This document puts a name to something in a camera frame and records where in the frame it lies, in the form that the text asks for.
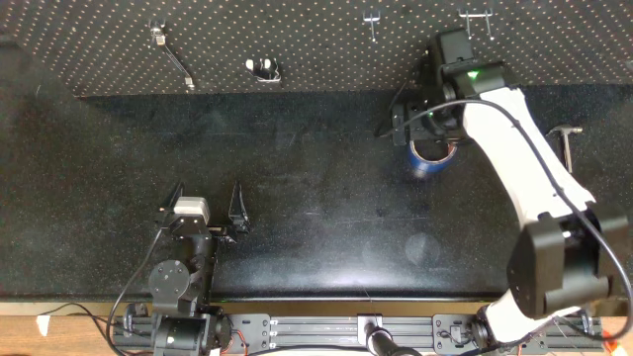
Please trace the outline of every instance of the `wooden surface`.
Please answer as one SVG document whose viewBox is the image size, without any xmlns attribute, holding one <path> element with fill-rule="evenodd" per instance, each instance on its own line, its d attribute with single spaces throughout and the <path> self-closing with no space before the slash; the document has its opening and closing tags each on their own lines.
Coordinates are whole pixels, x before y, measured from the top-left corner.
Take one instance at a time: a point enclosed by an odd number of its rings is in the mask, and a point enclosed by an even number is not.
<svg viewBox="0 0 633 356">
<path fill-rule="evenodd" d="M 621 317 L 604 318 L 605 329 L 615 331 L 621 327 Z M 83 316 L 53 316 L 48 325 L 48 335 L 42 336 L 35 316 L 0 316 L 0 356 L 9 355 L 112 355 L 94 323 Z M 633 334 L 622 341 L 629 355 L 633 355 Z M 564 356 L 574 353 L 557 353 Z"/>
</svg>

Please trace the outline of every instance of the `perforated board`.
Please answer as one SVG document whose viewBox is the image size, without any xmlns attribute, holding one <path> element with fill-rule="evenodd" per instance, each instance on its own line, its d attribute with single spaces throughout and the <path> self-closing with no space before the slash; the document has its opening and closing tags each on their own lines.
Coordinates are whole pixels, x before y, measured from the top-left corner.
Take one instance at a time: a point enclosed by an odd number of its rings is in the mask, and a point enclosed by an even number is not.
<svg viewBox="0 0 633 356">
<path fill-rule="evenodd" d="M 191 70 L 195 93 L 391 89 L 427 40 L 471 21 L 473 46 L 526 84 L 633 82 L 631 1 L 5 0 L 3 31 L 77 96 L 186 93 L 180 72 L 148 47 L 150 19 Z M 376 15 L 376 42 L 363 13 Z M 282 85 L 244 63 L 276 58 Z"/>
</svg>

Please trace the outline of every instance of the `black table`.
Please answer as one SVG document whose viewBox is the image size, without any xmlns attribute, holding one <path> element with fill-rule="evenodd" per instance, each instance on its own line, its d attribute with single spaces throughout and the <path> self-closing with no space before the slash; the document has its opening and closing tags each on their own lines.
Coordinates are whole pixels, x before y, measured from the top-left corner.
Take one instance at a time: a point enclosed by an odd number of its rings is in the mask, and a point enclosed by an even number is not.
<svg viewBox="0 0 633 356">
<path fill-rule="evenodd" d="M 491 165 L 460 147 L 444 172 L 415 178 L 405 148 L 372 137 L 393 91 L 78 100 L 21 63 L 0 83 L 2 300 L 112 300 L 176 179 L 217 222 L 242 184 L 253 230 L 221 247 L 216 301 L 491 300 L 506 288 L 518 223 Z M 633 216 L 633 87 L 524 90 L 543 132 L 585 128 L 571 137 L 575 176 Z M 130 299 L 147 299 L 173 243 Z M 619 251 L 633 271 L 630 244 Z"/>
</svg>

